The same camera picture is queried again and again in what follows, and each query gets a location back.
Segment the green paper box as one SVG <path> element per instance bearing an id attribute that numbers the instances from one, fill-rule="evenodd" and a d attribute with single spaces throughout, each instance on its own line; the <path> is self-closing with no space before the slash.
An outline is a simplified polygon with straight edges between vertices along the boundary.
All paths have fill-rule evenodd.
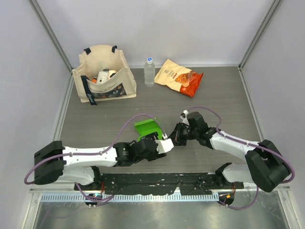
<path id="1" fill-rule="evenodd" d="M 147 119 L 144 121 L 140 121 L 134 124 L 135 130 L 139 134 L 137 141 L 140 141 L 140 137 L 146 135 L 153 135 L 155 131 L 162 131 L 164 135 L 164 140 L 167 138 L 167 134 L 163 131 L 163 129 L 158 124 L 158 118 Z"/>

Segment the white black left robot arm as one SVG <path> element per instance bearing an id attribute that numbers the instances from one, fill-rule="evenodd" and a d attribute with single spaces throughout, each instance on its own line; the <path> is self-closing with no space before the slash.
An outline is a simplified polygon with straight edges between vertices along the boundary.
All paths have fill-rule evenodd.
<path id="1" fill-rule="evenodd" d="M 162 158 L 172 149 L 171 139 L 158 140 L 154 135 L 102 148 L 73 148 L 54 141 L 34 155 L 34 184 L 68 181 L 97 190 L 102 183 L 99 167 L 129 167 Z"/>

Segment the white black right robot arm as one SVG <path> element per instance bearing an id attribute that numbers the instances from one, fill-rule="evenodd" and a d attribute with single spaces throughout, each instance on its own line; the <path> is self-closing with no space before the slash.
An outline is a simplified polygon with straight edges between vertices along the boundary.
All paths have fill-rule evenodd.
<path id="1" fill-rule="evenodd" d="M 271 192 L 292 176 L 290 166 L 271 141 L 246 141 L 209 127 L 199 112 L 184 111 L 181 118 L 182 122 L 170 134 L 175 146 L 185 146 L 187 141 L 197 140 L 204 147 L 227 152 L 246 162 L 244 165 L 227 165 L 215 176 L 218 187 L 227 188 L 232 182 L 247 182 Z"/>

